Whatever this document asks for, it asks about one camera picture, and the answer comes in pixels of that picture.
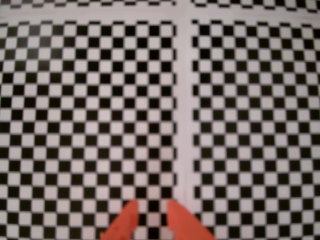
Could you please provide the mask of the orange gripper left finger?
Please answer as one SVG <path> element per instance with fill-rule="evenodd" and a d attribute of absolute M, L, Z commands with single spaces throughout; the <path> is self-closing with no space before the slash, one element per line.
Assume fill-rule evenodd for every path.
<path fill-rule="evenodd" d="M 100 240 L 132 240 L 139 223 L 138 201 L 129 201 L 113 220 L 111 225 L 100 233 Z"/>

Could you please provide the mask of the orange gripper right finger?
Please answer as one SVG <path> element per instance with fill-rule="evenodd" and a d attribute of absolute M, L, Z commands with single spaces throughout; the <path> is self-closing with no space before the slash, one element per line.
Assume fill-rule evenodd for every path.
<path fill-rule="evenodd" d="M 183 205 L 167 202 L 167 225 L 174 240 L 215 240 L 216 237 Z"/>

